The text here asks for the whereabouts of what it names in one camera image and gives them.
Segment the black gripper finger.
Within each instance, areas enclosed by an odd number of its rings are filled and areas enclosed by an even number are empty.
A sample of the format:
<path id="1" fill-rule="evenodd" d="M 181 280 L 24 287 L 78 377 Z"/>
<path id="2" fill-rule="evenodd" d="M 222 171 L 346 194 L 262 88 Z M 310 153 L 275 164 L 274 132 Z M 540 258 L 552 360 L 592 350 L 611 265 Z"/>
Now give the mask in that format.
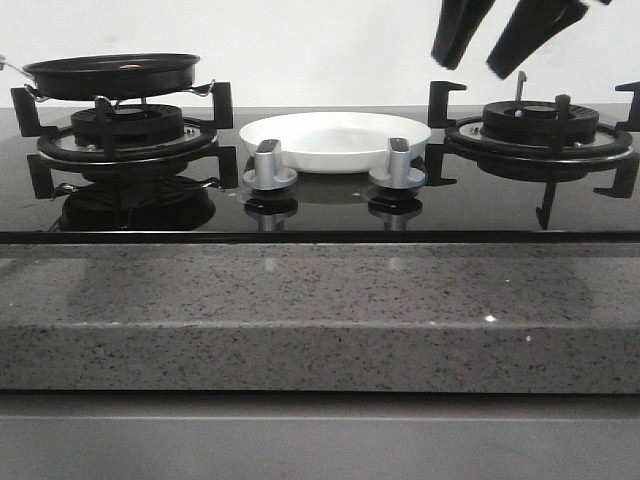
<path id="1" fill-rule="evenodd" d="M 455 70 L 494 0 L 443 0 L 431 56 L 442 67 Z"/>
<path id="2" fill-rule="evenodd" d="M 580 21 L 588 5 L 575 0 L 520 0 L 487 58 L 489 69 L 506 79 L 552 37 Z"/>

